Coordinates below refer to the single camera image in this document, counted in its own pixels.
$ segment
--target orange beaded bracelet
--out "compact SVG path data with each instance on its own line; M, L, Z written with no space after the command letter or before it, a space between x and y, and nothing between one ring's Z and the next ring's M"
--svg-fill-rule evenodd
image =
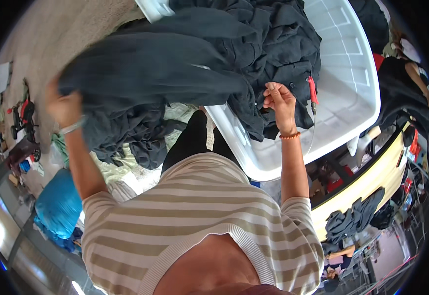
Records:
M299 137L300 135L301 135L301 132L298 131L295 134L290 135L290 136L280 135L280 139L295 139L295 138Z

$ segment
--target beige striped top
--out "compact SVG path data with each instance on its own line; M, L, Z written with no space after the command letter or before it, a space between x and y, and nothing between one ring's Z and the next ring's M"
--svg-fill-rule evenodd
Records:
M324 266L309 199L280 208L215 153L177 163L125 203L100 192L83 209L83 260L94 286L108 294L151 295L177 258L209 234L229 233L262 284L295 294L315 291Z

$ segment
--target concrete floor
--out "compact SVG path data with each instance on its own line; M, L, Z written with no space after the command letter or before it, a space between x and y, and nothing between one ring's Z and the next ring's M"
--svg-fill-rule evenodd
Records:
M36 105L36 139L41 143L42 177L31 170L26 185L37 197L59 170L49 161L50 138L58 126L45 111L45 86L64 65L86 46L111 33L118 25L144 17L134 0L36 0L19 20L0 52L0 64L13 60L10 86L4 92L3 108L10 108L23 96L23 78ZM14 145L11 114L5 114L5 139Z

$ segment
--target plastic storage bin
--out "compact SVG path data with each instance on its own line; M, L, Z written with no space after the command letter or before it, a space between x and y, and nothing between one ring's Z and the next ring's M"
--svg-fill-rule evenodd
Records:
M157 1L158 6L164 2L136 0L136 3L147 7L152 1ZM347 0L304 2L304 11L322 38L314 139L313 127L299 128L304 162L309 163L370 127L378 118L380 92L370 45L350 3ZM261 143L251 140L229 106L206 106L206 110L250 178L269 181L280 177L281 140L278 137ZM307 153L311 140L312 147Z

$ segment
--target blue plastic bag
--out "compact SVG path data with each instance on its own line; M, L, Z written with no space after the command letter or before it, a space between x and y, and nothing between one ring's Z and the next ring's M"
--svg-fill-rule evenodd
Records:
M41 223L61 239L68 239L82 212L82 200L72 175L61 169L47 184L35 204Z

